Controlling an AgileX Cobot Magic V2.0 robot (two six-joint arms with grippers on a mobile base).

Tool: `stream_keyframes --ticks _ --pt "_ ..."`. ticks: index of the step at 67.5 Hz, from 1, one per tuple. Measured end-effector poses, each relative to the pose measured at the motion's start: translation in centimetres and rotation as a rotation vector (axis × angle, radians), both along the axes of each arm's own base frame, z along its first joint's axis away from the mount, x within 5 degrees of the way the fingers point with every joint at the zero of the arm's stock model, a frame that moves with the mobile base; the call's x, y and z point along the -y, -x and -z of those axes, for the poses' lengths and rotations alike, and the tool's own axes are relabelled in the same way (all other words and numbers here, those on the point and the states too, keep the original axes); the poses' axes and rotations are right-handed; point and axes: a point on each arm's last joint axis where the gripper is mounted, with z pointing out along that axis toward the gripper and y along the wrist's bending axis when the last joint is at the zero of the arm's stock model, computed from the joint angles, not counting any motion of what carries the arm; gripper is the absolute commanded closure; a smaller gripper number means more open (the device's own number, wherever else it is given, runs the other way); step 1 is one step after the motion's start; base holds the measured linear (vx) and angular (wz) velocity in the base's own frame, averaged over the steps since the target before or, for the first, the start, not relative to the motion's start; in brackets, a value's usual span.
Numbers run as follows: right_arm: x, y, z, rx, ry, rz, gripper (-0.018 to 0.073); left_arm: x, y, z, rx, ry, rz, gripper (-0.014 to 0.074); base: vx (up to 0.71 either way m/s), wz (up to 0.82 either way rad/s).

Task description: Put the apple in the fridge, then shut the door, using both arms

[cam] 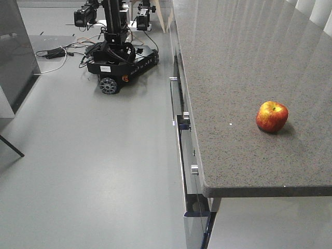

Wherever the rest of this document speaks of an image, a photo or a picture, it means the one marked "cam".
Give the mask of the black wheeled mobile robot base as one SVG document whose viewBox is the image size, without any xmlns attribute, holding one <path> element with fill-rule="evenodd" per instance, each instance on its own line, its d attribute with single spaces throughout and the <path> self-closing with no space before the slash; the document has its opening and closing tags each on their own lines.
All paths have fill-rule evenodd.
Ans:
<svg viewBox="0 0 332 249">
<path fill-rule="evenodd" d="M 98 76 L 104 94 L 116 94 L 120 88 L 157 65 L 159 53 L 145 45 L 125 43 L 120 50 L 111 50 L 106 42 L 89 46 L 85 51 L 88 72 Z"/>
</svg>

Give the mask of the black robot arm unit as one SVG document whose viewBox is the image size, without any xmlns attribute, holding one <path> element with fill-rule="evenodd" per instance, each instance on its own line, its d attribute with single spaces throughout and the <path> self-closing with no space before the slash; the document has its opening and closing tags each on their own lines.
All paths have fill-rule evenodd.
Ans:
<svg viewBox="0 0 332 249">
<path fill-rule="evenodd" d="M 74 12 L 74 25 L 76 27 L 88 27 L 88 24 L 96 24 L 99 1 L 88 0 L 81 8 Z"/>
<path fill-rule="evenodd" d="M 138 5 L 136 15 L 136 29 L 138 31 L 148 31 L 150 27 L 150 12 L 156 12 L 156 6 L 150 3 L 150 0 L 142 0 Z"/>
</svg>

